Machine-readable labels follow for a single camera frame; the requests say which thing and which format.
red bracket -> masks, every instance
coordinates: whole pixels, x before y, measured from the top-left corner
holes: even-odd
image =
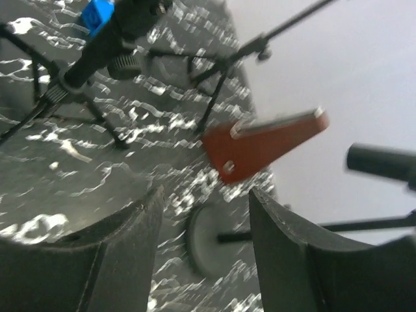
[[[225,184],[243,181],[329,126],[315,109],[271,122],[239,120],[209,128],[202,144]]]

metal rod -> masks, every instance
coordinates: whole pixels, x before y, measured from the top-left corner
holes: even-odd
[[[211,111],[214,108],[216,99],[218,99],[218,96],[220,95],[221,88],[224,85],[224,83],[227,79],[227,76],[228,76],[227,72],[222,73],[221,78],[220,78],[220,80],[219,80],[219,82],[218,82],[218,84],[215,88],[215,91],[211,96],[211,100],[209,101],[208,106],[207,106],[201,120],[198,122],[198,126],[197,126],[196,131],[195,131],[196,133],[200,134],[200,133],[204,132],[205,126],[208,122],[209,115],[211,115]]]
[[[405,218],[384,218],[362,222],[320,225],[320,227],[334,233],[350,231],[368,231],[374,229],[410,228],[413,226],[416,226],[416,211],[412,211],[412,213],[410,213]],[[245,231],[236,233],[223,233],[217,236],[217,240],[220,244],[227,244],[232,242],[249,242],[252,240],[252,232]]]
[[[7,29],[7,24],[0,23],[0,38],[7,39],[18,49],[31,56],[34,61],[41,64],[44,68],[46,68],[47,71],[51,71],[53,69],[51,61],[45,58],[37,50],[35,50],[33,46],[27,44],[22,39],[17,37],[13,32],[9,31]]]
[[[49,105],[49,103],[47,101],[41,99],[36,104],[35,108],[31,111],[31,113],[29,115],[27,115],[26,117],[24,117],[24,119],[20,123],[14,125],[13,127],[11,127],[6,132],[1,133],[0,134],[0,146],[3,145],[10,137],[15,135],[25,125],[27,125],[29,122],[34,120],[40,113],[42,113],[42,111],[44,111],[44,109],[48,105]]]
[[[218,243],[227,244],[229,242],[249,242],[252,240],[252,232],[237,232],[237,233],[225,233],[217,236]]]
[[[318,3],[315,3],[308,7],[307,9],[303,10],[301,13],[293,16],[291,19],[277,27],[275,30],[271,31],[265,36],[266,40],[270,40],[273,37],[278,36],[279,34],[283,33],[284,31],[290,29],[291,27],[295,26],[297,23],[303,21],[304,19],[308,18],[310,15],[318,12],[320,9],[326,7],[327,5],[333,3],[336,0],[323,0]]]
[[[268,33],[266,36],[260,36],[252,41],[248,42],[247,44],[244,44],[237,52],[232,54],[229,58],[227,58],[227,66],[234,65],[239,60],[250,56],[252,53],[260,52],[258,51],[259,47],[265,47],[269,40],[271,40],[273,37],[276,37],[277,35],[283,33],[284,31],[290,29],[291,27],[297,25],[310,15],[318,12],[320,9],[326,7],[328,4],[334,2],[336,0],[323,0],[318,3],[315,3],[314,5],[311,5],[309,8],[305,9],[301,13],[295,15],[270,33]],[[217,62],[213,65],[212,68],[209,70],[206,70],[203,73],[200,73],[199,75],[196,75],[192,78],[192,82],[194,82],[196,85],[200,84],[202,81],[207,80],[208,78],[212,77],[218,72],[224,71],[224,64],[221,62]]]
[[[36,103],[40,99],[40,83],[39,83],[39,70],[38,63],[32,58],[32,74],[33,74],[33,101]]]

black pole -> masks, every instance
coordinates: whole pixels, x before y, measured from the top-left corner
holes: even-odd
[[[81,58],[65,73],[65,83],[82,87],[99,69],[136,48],[135,40],[145,36],[172,5],[172,0],[118,0],[110,20],[84,47]]]
[[[255,52],[262,52],[262,50],[265,49],[268,42],[273,39],[273,37],[278,36],[279,34],[285,32],[286,30],[290,29],[291,27],[295,26],[296,24],[300,23],[304,19],[308,18],[310,15],[318,12],[322,8],[326,7],[328,4],[334,2],[336,0],[321,0],[318,3],[315,3],[314,5],[311,5],[309,8],[303,10],[301,13],[295,15],[279,27],[277,27],[275,30],[268,33],[266,36],[259,36],[252,40],[251,42],[248,42],[244,46],[242,46],[237,52],[232,54],[228,59],[226,64],[222,64],[221,62],[217,62],[213,65],[213,67],[203,73],[200,73],[199,75],[196,75],[192,78],[192,82],[195,85],[200,84],[202,81],[207,80],[211,76],[215,75],[218,72],[223,72],[227,68],[229,68],[231,65],[234,65],[239,60],[250,56],[252,53]]]
[[[375,176],[405,181],[412,189],[416,170],[416,154],[353,144],[346,158],[347,168]]]
[[[374,229],[396,229],[410,228],[416,226],[416,211],[412,211],[405,218],[384,218],[368,220],[362,222],[323,224],[322,228],[331,232],[351,232],[351,231],[368,231]],[[228,244],[232,242],[249,242],[252,240],[252,232],[223,233],[217,236],[219,244]]]
[[[12,34],[7,29],[6,23],[0,23],[0,38],[7,39],[9,42],[11,42],[13,45],[15,45],[18,49],[28,53],[33,60],[35,60],[37,63],[42,64],[47,70],[52,70],[52,66],[50,66],[50,61],[45,58],[42,54],[37,52],[33,47],[31,47],[29,44],[24,42],[23,40],[20,40],[18,37],[16,37],[14,34]]]

black knob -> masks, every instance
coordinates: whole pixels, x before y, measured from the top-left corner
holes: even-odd
[[[110,77],[116,80],[133,79],[142,73],[137,58],[132,55],[116,57],[107,65],[107,70]]]
[[[267,47],[266,49],[262,50],[262,52],[258,54],[257,60],[259,62],[264,62],[268,60],[270,57],[272,57],[272,54],[273,54],[272,50],[269,47]]]

black cylinder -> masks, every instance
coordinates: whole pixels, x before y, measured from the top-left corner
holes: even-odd
[[[250,242],[252,240],[252,232],[237,232],[237,233],[223,233],[217,236],[217,241],[220,244],[227,244],[229,242]]]
[[[348,150],[346,165],[350,170],[409,183],[416,169],[416,154],[353,144]]]
[[[99,69],[104,68],[123,51],[122,36],[112,17],[84,47],[81,57],[65,73],[65,82],[72,88],[82,87]]]

